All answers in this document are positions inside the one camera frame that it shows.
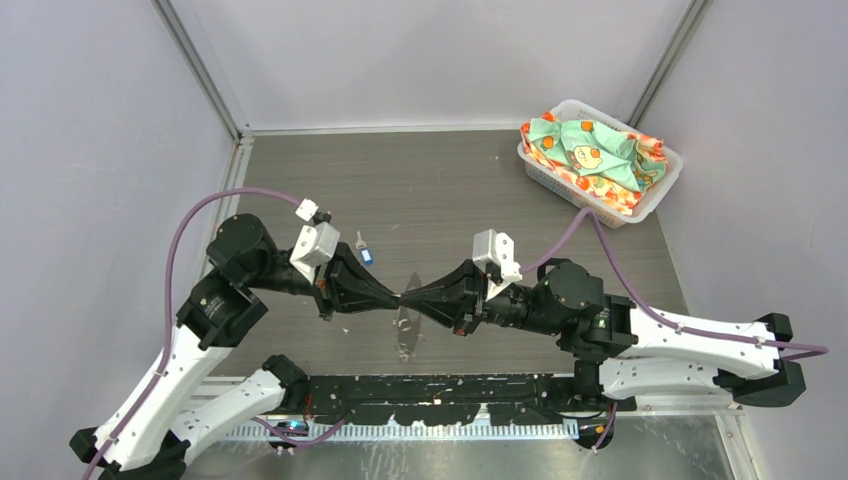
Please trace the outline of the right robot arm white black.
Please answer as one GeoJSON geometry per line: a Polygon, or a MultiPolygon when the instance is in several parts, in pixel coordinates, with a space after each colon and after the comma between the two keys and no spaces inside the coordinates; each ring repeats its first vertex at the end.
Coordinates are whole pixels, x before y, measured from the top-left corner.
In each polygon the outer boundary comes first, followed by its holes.
{"type": "Polygon", "coordinates": [[[493,324],[550,336],[574,358],[571,397],[584,410],[652,394],[721,394],[744,406],[791,405],[806,390],[801,365],[782,357],[791,324],[782,314],[728,323],[643,308],[604,291],[602,279],[554,258],[534,286],[465,261],[399,304],[467,336],[493,324]]]}

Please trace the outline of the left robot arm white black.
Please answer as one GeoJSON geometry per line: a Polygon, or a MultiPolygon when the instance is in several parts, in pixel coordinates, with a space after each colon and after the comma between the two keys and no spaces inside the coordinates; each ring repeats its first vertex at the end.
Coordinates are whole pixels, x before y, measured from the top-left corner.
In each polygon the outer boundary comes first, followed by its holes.
{"type": "Polygon", "coordinates": [[[304,226],[295,246],[281,250],[258,217],[235,215],[206,254],[211,271],[177,310],[150,371],[108,421],[71,439],[79,459],[105,479],[177,479],[229,429],[276,408],[293,414],[305,405],[308,375],[279,354],[230,393],[185,410],[207,375],[266,314],[259,290],[308,296],[326,320],[399,304],[326,222],[304,226]]]}

